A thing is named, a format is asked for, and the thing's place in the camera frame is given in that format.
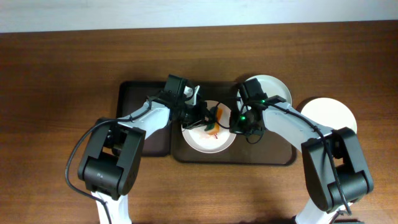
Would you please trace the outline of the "white plate with red stain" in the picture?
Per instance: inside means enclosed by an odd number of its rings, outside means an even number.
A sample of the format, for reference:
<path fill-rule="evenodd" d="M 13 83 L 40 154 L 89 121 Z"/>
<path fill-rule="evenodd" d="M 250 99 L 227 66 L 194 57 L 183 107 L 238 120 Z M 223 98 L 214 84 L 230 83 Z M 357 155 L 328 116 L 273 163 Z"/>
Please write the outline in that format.
<path fill-rule="evenodd" d="M 220 103 L 217 108 L 223 110 L 222 117 L 218 122 L 219 126 L 229 127 L 229 118 L 231 110 Z M 220 126 L 218 134 L 210 136 L 205 132 L 206 126 L 193 129 L 180 128 L 186 143 L 194 150 L 202 153 L 212 154 L 227 149 L 236 138 L 236 134 Z"/>

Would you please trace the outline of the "orange green scrub sponge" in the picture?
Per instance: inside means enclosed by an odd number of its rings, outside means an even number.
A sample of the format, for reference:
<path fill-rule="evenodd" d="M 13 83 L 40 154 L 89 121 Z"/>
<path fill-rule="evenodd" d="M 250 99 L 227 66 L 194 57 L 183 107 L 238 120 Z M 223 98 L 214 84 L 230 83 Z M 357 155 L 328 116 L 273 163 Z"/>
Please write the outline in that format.
<path fill-rule="evenodd" d="M 219 109 L 217 107 L 212 107 L 210 109 L 211 114 L 215 115 L 215 121 L 211 124 L 208 124 L 205 128 L 205 132 L 210 135 L 216 135 L 219 133 L 220 131 L 220 126 L 218 124 L 218 122 L 220 121 L 222 114 L 223 114 L 223 110 Z"/>

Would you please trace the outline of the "pale green plate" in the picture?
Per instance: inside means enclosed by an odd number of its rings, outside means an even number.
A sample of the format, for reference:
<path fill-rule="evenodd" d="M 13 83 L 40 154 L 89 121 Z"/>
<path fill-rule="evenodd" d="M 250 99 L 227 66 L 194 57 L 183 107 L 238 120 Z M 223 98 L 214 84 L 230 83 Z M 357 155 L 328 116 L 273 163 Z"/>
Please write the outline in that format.
<path fill-rule="evenodd" d="M 293 107 L 292 95 L 289 89 L 282 81 L 280 81 L 276 77 L 272 77 L 270 75 L 255 75 L 245 80 L 245 82 L 248 82 L 250 80 L 257 80 L 261 85 L 263 92 L 266 93 L 269 98 L 272 96 L 280 96 L 281 98 L 285 99 L 285 104 L 289 104 L 289 108 Z M 262 100 L 260 109 L 265 109 L 267 106 L 272 105 L 277 105 L 284 109 L 288 108 L 285 105 L 281 105 L 280 102 L 272 103 L 271 101 Z"/>

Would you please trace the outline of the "cream white plate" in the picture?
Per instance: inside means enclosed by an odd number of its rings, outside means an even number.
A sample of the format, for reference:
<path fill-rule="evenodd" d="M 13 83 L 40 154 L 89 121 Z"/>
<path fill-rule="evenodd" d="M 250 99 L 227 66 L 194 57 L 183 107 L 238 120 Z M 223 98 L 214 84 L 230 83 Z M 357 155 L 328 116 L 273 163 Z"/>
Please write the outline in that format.
<path fill-rule="evenodd" d="M 344 127 L 358 132 L 356 118 L 342 102 L 333 98 L 315 98 L 304 104 L 301 113 L 318 124 L 341 129 Z"/>

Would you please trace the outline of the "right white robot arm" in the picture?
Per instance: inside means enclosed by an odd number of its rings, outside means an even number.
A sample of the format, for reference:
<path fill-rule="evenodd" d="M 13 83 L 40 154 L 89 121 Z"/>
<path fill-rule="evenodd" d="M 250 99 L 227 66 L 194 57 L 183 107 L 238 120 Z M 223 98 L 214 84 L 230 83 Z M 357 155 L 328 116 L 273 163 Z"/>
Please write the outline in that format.
<path fill-rule="evenodd" d="M 309 200 L 295 223 L 333 223 L 374 189 L 356 133 L 318 124 L 282 98 L 246 101 L 231 112 L 236 134 L 276 133 L 302 153 Z"/>

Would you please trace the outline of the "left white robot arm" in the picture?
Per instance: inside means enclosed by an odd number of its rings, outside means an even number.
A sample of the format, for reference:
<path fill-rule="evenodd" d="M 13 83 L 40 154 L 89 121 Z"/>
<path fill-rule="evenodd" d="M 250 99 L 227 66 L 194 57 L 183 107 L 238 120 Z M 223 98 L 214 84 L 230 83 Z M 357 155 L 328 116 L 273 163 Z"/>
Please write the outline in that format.
<path fill-rule="evenodd" d="M 145 140 L 171 122 L 186 128 L 206 124 L 205 101 L 149 97 L 128 116 L 101 118 L 78 140 L 88 143 L 78 166 L 84 195 L 95 200 L 101 223 L 130 223 L 128 193 L 137 177 Z"/>

